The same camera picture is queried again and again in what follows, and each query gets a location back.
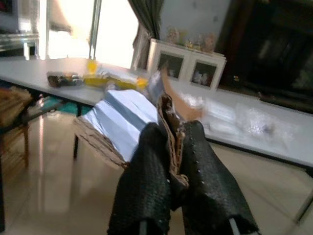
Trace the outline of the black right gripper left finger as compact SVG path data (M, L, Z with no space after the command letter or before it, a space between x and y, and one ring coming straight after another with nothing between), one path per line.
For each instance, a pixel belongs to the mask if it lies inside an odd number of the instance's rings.
M171 187L166 143L156 123L148 123L141 131L116 188L109 235L168 234Z

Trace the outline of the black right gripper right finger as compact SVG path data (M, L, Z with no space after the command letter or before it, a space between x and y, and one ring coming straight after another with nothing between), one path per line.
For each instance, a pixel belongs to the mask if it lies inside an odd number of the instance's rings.
M199 121L183 125L180 171L189 188L182 204L187 235L257 235L259 227L234 176L207 141Z

